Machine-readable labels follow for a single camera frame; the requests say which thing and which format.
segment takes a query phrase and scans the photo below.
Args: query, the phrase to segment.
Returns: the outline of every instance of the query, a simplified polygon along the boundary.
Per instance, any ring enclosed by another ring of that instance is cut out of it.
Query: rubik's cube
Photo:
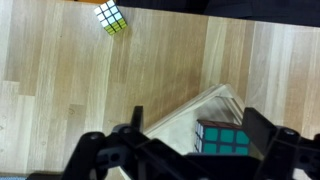
[[[233,123],[197,120],[195,152],[248,155],[249,138]]]
[[[96,13],[101,25],[110,35],[115,34],[127,26],[118,7],[112,0],[109,0],[97,7],[94,12]]]

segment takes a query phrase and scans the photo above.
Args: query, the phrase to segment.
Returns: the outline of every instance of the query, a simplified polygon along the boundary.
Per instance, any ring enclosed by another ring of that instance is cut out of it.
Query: yellow cube face
[[[126,21],[123,19],[121,12],[112,0],[97,7],[94,12],[96,13],[102,27],[110,35],[113,35],[127,27]]]

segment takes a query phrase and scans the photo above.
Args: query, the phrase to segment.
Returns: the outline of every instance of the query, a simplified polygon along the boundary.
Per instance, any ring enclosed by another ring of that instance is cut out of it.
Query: wooden floor
[[[0,0],[0,172],[61,171],[81,134],[145,127],[229,83],[275,124],[320,132],[320,30],[121,8],[110,37],[96,5]]]

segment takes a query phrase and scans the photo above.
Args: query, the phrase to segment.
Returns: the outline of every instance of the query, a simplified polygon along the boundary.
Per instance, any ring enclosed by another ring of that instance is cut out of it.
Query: green cube face
[[[249,154],[249,138],[235,124],[198,120],[195,151],[208,154]]]
[[[119,9],[112,0],[97,7],[96,13],[101,25],[110,34],[113,35],[121,29],[127,27]]]

